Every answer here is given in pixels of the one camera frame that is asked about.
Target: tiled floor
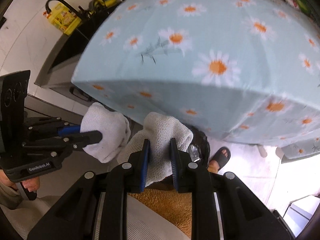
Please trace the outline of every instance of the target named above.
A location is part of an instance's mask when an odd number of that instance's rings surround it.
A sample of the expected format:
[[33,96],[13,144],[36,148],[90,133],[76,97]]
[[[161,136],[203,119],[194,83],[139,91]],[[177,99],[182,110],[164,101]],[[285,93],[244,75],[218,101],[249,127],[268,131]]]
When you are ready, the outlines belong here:
[[[135,125],[133,133],[142,126]],[[320,155],[297,162],[281,164],[275,154],[275,147],[266,147],[268,156],[262,158],[256,146],[239,145],[208,139],[211,156],[221,147],[231,151],[230,161],[219,174],[235,173],[255,195],[269,208],[276,209],[283,216],[290,201],[314,195],[320,189]],[[41,178],[38,195],[62,195],[84,172],[107,172],[103,164],[84,152],[74,152],[63,168]]]

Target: daisy print fabric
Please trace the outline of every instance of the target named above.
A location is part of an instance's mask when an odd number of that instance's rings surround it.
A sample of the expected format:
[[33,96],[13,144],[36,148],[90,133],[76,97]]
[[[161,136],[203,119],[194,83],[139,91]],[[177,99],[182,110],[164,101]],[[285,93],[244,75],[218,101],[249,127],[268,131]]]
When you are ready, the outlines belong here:
[[124,50],[131,50],[134,49],[136,50],[141,44],[142,44],[142,36],[138,35],[138,36],[131,36],[130,38],[128,38],[123,46]]
[[304,54],[299,54],[299,60],[301,61],[301,66],[308,71],[308,73],[313,74],[313,68],[310,59],[304,55]]
[[127,11],[128,11],[128,12],[131,12],[131,11],[138,10],[138,9],[140,8],[140,6],[141,6],[141,3],[134,3],[134,4],[129,5],[129,6],[127,7]]
[[240,69],[237,62],[230,60],[228,54],[218,51],[217,54],[210,50],[209,55],[199,53],[199,61],[195,63],[192,70],[194,76],[202,76],[203,85],[215,84],[221,86],[226,84],[230,87],[239,81]]
[[184,4],[178,10],[178,16],[200,16],[207,9],[201,4]]
[[315,52],[319,52],[319,45],[318,41],[315,38],[312,38],[310,35],[305,34],[304,37],[306,38],[307,42],[309,43],[310,47],[314,49]]
[[156,0],[156,6],[166,7],[168,4],[172,3],[174,0]]
[[247,7],[250,5],[256,5],[255,1],[253,1],[253,0],[236,0],[237,7]]
[[255,18],[247,18],[244,24],[253,35],[260,36],[264,41],[274,41],[276,33],[272,30],[271,26],[266,25],[264,21]]
[[103,37],[103,40],[101,41],[101,45],[106,45],[107,43],[111,43],[118,35],[120,34],[119,28],[114,28],[107,32],[107,34]]
[[168,28],[168,30],[160,30],[158,33],[160,38],[168,41],[169,48],[180,49],[183,56],[185,56],[186,51],[192,50],[192,41],[188,31],[174,31]]

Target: daisy pattern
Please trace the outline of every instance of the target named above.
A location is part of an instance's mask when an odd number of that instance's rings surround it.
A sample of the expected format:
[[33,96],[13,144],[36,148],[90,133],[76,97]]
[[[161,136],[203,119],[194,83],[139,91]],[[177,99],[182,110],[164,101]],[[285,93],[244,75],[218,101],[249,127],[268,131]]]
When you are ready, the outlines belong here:
[[157,0],[156,5],[157,6],[167,6],[168,4],[172,3],[174,0]]
[[291,19],[288,17],[288,15],[282,11],[282,10],[279,10],[279,9],[273,9],[273,12],[276,14],[276,16],[278,16],[279,18],[281,19],[285,19],[287,20],[288,22],[291,22]]
[[184,4],[178,10],[178,16],[200,16],[201,13],[206,12],[207,9],[201,4]]
[[319,124],[319,116],[317,114],[308,114],[299,119],[297,123],[304,128],[311,129],[311,127]]
[[285,98],[270,97],[265,100],[259,110],[267,114],[282,115],[292,109],[292,104]]
[[115,39],[120,34],[119,28],[114,28],[107,32],[107,34],[103,37],[103,40],[100,42],[100,45],[104,46],[107,43],[111,43],[113,39]]
[[236,0],[237,7],[246,7],[249,5],[256,5],[253,0]]
[[168,40],[168,48],[180,49],[182,55],[185,56],[187,50],[192,50],[192,41],[189,38],[188,32],[185,30],[174,31],[171,28],[168,30],[160,30],[159,36]]
[[190,117],[193,117],[199,114],[199,112],[196,111],[194,108],[182,108],[180,109],[180,112]]
[[134,4],[127,7],[127,11],[130,12],[133,10],[137,10],[140,6],[141,6],[140,3],[134,3]]
[[319,52],[319,47],[315,39],[311,38],[308,34],[304,35],[310,46],[316,51]]
[[138,87],[135,89],[132,89],[135,91],[135,94],[139,96],[140,98],[144,99],[150,99],[152,101],[162,101],[162,96],[158,92],[152,91],[151,89],[147,87]]
[[310,59],[307,58],[304,54],[299,54],[299,59],[301,60],[301,65],[304,69],[306,69],[310,74],[313,74],[312,64]]
[[122,19],[122,15],[118,15],[117,17],[115,17],[115,21],[120,21]]
[[229,60],[228,54],[222,54],[221,51],[215,55],[213,50],[210,50],[209,56],[199,53],[201,61],[195,63],[192,70],[194,76],[204,76],[201,83],[209,85],[214,83],[216,86],[221,85],[221,80],[224,79],[228,86],[233,86],[234,82],[239,81],[240,69],[236,67],[235,60]]
[[272,30],[271,26],[266,25],[265,22],[260,21],[259,19],[250,17],[247,18],[243,23],[249,27],[252,34],[260,35],[264,41],[268,39],[274,40],[276,36],[276,33]]
[[104,85],[93,84],[92,87],[98,90],[105,98],[111,98],[111,95],[115,93],[114,90]]
[[131,36],[129,39],[127,39],[123,45],[124,50],[130,50],[130,49],[137,49],[139,45],[141,45],[143,42],[142,36]]

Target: bottle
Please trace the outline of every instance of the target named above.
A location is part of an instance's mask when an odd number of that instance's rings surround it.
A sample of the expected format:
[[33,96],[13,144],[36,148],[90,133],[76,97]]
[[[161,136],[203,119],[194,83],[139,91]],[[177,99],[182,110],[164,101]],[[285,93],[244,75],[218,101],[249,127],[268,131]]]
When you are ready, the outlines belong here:
[[81,19],[74,12],[70,12],[69,8],[62,3],[58,3],[51,13],[43,13],[49,22],[66,35],[71,33],[80,24]]

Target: white cloth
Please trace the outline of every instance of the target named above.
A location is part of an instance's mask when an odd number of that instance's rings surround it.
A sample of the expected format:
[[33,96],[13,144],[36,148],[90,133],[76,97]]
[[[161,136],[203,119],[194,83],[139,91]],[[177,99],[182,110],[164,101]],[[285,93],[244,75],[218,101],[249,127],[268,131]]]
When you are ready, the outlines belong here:
[[98,130],[102,133],[99,143],[83,150],[102,163],[110,162],[127,144],[130,137],[129,121],[119,112],[111,112],[100,103],[93,103],[84,115],[80,132]]
[[178,119],[152,112],[144,119],[143,129],[137,132],[119,153],[117,161],[118,163],[127,162],[131,153],[142,149],[144,139],[149,139],[151,155],[146,186],[161,181],[172,174],[169,157],[171,138],[176,139],[179,150],[186,151],[193,139],[193,133]]

